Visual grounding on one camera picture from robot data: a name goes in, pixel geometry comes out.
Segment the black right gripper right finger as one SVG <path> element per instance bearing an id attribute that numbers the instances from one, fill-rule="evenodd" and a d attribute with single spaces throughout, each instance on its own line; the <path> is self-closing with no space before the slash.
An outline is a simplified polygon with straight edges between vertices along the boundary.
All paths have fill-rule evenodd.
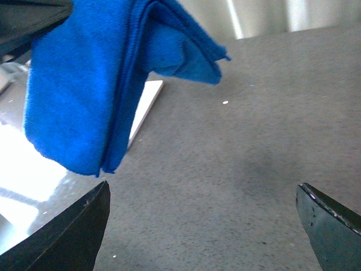
<path id="1" fill-rule="evenodd" d="M 360 270 L 360 215 L 308 183 L 296 208 L 322 270 Z"/>

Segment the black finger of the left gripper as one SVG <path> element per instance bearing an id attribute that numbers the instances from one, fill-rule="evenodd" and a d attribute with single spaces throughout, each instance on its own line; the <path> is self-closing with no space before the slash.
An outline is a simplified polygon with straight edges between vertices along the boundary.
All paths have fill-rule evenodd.
<path id="1" fill-rule="evenodd" d="M 67 20 L 72 1 L 1 1 L 1 55 L 20 53 Z"/>

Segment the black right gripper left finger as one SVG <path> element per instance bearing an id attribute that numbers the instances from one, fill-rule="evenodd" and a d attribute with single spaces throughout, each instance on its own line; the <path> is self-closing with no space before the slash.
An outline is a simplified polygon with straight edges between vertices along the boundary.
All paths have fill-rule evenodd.
<path id="1" fill-rule="evenodd" d="M 1 255 L 1 270 L 93 270 L 110 213 L 107 181 Z"/>

